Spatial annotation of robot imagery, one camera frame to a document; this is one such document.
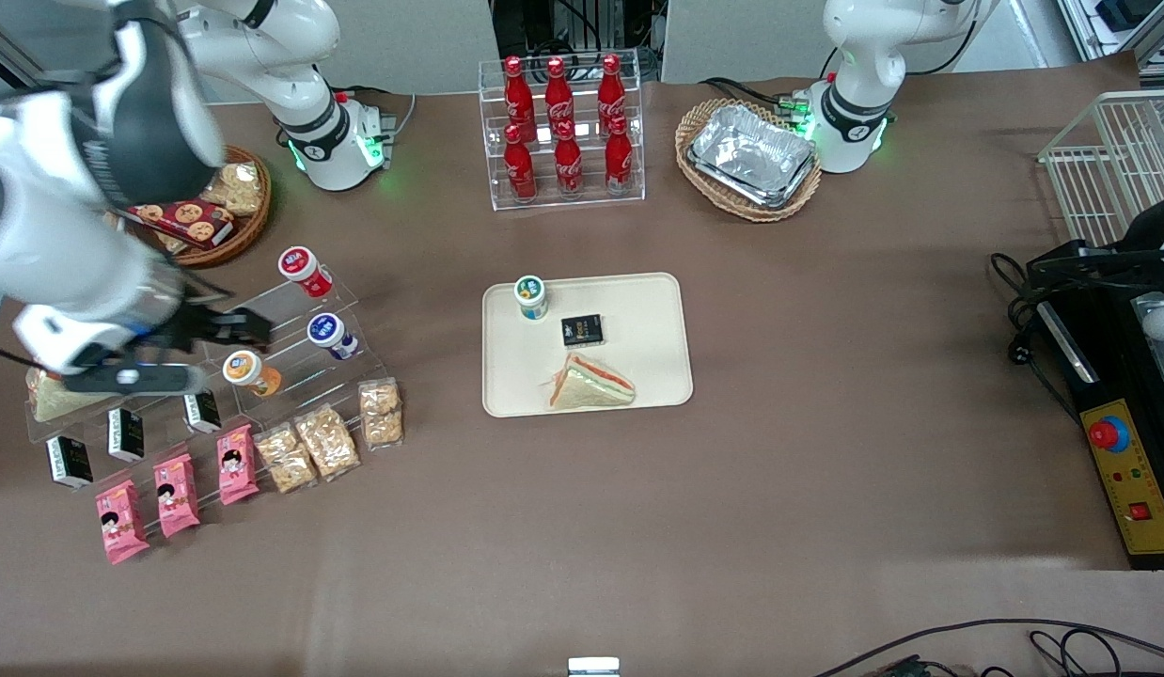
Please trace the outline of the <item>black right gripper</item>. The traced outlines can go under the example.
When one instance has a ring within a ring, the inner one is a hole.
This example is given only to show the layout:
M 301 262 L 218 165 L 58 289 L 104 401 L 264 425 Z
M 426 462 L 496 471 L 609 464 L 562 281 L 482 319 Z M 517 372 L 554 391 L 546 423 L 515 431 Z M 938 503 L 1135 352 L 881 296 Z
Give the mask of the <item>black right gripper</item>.
M 255 311 L 217 312 L 211 297 L 184 294 L 161 325 L 146 333 L 146 363 L 166 363 L 172 352 L 193 352 L 197 343 L 265 348 L 274 325 Z

